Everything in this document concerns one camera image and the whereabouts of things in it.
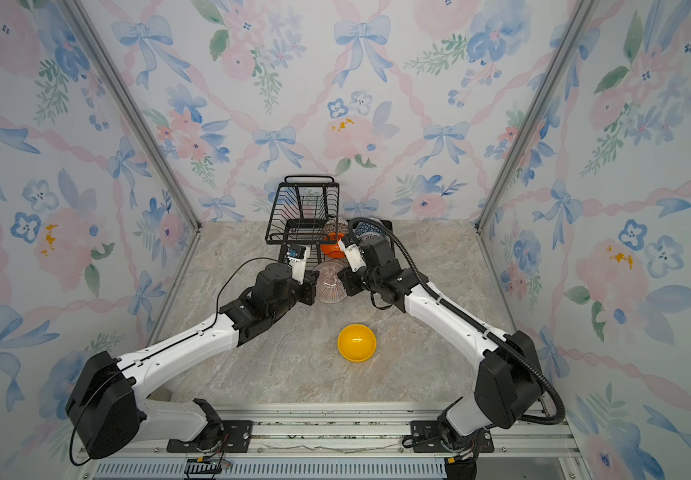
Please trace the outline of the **brown floral patterned bowl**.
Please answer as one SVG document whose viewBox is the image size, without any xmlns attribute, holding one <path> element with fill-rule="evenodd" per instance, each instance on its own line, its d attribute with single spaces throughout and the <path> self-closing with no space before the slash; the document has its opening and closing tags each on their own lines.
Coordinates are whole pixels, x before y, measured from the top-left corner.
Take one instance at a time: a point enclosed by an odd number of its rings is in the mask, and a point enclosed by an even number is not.
<svg viewBox="0 0 691 480">
<path fill-rule="evenodd" d="M 325 237 L 331 235 L 345 235 L 349 233 L 349 222 L 347 220 L 337 217 L 329 219 L 322 230 Z"/>
</svg>

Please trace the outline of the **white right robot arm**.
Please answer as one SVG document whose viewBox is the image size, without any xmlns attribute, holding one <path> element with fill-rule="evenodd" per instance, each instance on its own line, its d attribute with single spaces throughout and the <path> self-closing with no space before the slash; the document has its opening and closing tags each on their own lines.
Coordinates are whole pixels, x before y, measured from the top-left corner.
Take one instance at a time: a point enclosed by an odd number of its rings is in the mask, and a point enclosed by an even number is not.
<svg viewBox="0 0 691 480">
<path fill-rule="evenodd" d="M 539 401 L 545 388 L 533 344 L 519 333 L 509 334 L 471 315 L 444 296 L 415 262 L 401 266 L 385 238 L 338 240 L 349 265 L 338 277 L 347 295 L 363 291 L 379 296 L 389 307 L 423 322 L 445 338 L 475 370 L 471 393 L 437 417 L 439 437 L 451 451 L 461 451 L 477 434 L 491 427 L 509 429 Z"/>
</svg>

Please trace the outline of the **orange plastic bowl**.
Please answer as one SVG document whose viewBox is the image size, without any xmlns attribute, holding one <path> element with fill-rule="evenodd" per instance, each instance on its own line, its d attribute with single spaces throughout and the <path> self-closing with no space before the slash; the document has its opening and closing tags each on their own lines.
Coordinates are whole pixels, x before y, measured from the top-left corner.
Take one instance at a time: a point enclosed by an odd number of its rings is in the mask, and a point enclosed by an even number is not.
<svg viewBox="0 0 691 480">
<path fill-rule="evenodd" d="M 324 244 L 321 246 L 321 252 L 329 259 L 343 259 L 345 258 L 344 252 L 339 246 L 340 239 L 337 239 L 334 243 Z"/>
</svg>

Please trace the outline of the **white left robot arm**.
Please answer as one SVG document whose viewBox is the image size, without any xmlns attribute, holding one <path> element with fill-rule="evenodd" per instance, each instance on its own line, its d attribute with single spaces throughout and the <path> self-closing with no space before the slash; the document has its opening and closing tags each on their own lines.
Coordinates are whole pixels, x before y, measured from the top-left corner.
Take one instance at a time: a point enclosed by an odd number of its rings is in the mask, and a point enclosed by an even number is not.
<svg viewBox="0 0 691 480">
<path fill-rule="evenodd" d="M 88 459 L 107 458 L 128 444 L 170 440 L 197 451 L 221 448 L 226 433 L 205 400 L 168 403 L 150 394 L 177 375 L 257 338 L 297 304 L 315 302 L 318 274 L 272 262 L 253 286 L 219 305 L 203 322 L 157 344 L 113 357 L 103 351 L 83 365 L 65 413 Z"/>
</svg>

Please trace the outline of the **blue triangle patterned bowl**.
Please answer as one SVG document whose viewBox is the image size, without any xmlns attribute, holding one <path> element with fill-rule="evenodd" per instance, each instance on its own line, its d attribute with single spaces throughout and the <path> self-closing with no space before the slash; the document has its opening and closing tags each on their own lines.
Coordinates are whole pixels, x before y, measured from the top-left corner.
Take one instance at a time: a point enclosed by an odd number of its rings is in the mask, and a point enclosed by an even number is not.
<svg viewBox="0 0 691 480">
<path fill-rule="evenodd" d="M 373 235 L 385 236 L 383 222 L 377 218 L 371 218 L 369 222 L 357 222 L 357 225 L 355 225 L 355 234 L 359 237 Z"/>
</svg>

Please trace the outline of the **pink striped patterned bowl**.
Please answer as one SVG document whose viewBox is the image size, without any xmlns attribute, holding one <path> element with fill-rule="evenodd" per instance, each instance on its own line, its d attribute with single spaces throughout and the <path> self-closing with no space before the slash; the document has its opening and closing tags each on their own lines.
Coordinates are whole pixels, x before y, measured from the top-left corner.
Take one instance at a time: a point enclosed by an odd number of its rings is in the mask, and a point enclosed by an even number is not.
<svg viewBox="0 0 691 480">
<path fill-rule="evenodd" d="M 347 262 L 335 259 L 318 264 L 313 269 L 318 273 L 315 293 L 317 303 L 335 304 L 347 298 L 347 292 L 338 277 L 343 268 L 347 268 Z"/>
</svg>

